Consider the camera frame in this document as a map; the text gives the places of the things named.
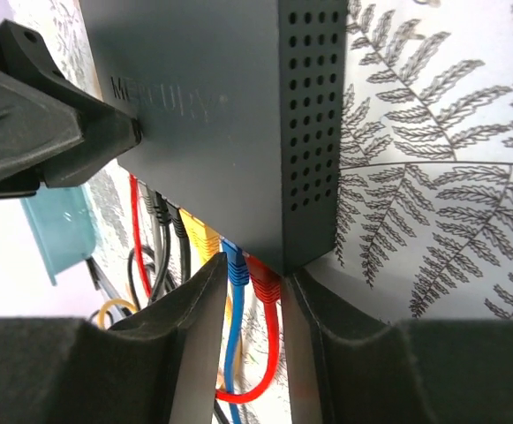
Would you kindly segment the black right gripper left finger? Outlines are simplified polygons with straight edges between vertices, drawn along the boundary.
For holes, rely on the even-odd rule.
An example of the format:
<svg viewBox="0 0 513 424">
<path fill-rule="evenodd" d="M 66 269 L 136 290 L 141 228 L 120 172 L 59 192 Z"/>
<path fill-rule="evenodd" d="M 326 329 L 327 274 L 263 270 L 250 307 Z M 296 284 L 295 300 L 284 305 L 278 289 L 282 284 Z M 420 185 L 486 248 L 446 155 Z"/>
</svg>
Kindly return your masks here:
<svg viewBox="0 0 513 424">
<path fill-rule="evenodd" d="M 209 423 L 227 259 L 100 329 L 76 318 L 0 318 L 0 423 Z"/>
</svg>

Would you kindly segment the black network switch box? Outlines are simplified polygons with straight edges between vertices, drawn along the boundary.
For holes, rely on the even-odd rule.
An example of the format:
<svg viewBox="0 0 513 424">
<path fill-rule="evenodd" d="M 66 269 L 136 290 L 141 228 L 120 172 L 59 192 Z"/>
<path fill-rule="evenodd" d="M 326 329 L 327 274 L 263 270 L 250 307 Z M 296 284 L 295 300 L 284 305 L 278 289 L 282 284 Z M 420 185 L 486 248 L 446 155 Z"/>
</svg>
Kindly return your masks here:
<svg viewBox="0 0 513 424">
<path fill-rule="evenodd" d="M 343 1 L 83 1 L 119 164 L 288 275 L 335 246 Z"/>
</svg>

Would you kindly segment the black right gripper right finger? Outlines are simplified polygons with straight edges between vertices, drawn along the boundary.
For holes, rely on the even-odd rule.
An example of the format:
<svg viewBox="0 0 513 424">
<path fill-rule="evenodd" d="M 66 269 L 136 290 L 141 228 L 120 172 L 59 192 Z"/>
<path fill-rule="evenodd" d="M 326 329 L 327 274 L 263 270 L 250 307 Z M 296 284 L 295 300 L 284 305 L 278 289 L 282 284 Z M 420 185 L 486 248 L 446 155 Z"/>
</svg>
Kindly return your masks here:
<svg viewBox="0 0 513 424">
<path fill-rule="evenodd" d="M 513 321 L 359 311 L 306 271 L 281 286 L 296 423 L 513 423 Z"/>
</svg>

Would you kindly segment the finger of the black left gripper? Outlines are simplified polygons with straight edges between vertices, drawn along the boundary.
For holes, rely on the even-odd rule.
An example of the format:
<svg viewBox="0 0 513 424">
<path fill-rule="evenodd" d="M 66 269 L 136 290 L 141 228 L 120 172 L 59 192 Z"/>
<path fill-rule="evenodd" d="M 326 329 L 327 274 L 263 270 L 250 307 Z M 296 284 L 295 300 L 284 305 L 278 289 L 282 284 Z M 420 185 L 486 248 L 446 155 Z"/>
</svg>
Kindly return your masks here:
<svg viewBox="0 0 513 424">
<path fill-rule="evenodd" d="M 82 185 L 140 141 L 138 121 L 67 80 L 39 33 L 0 23 L 0 199 Z"/>
</svg>

